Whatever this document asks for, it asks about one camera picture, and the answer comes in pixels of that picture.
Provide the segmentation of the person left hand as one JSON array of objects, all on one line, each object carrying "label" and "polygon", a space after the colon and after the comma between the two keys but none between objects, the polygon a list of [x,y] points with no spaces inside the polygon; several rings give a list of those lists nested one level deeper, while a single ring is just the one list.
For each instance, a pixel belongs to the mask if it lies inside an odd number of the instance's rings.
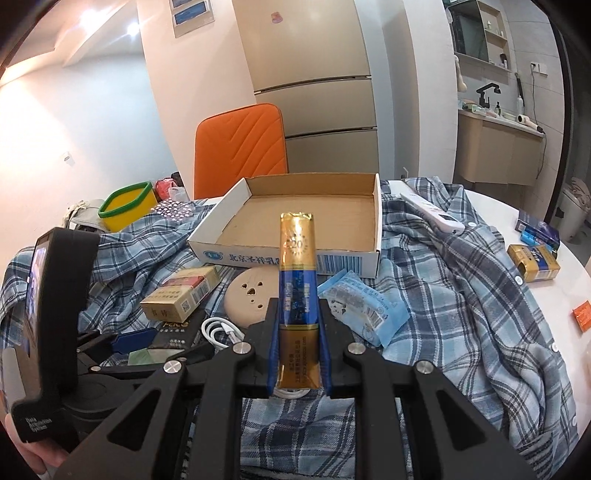
[{"label": "person left hand", "polygon": [[22,441],[10,413],[5,416],[3,425],[20,455],[38,476],[45,475],[49,467],[60,467],[67,459],[68,452],[51,439],[30,443]]}]

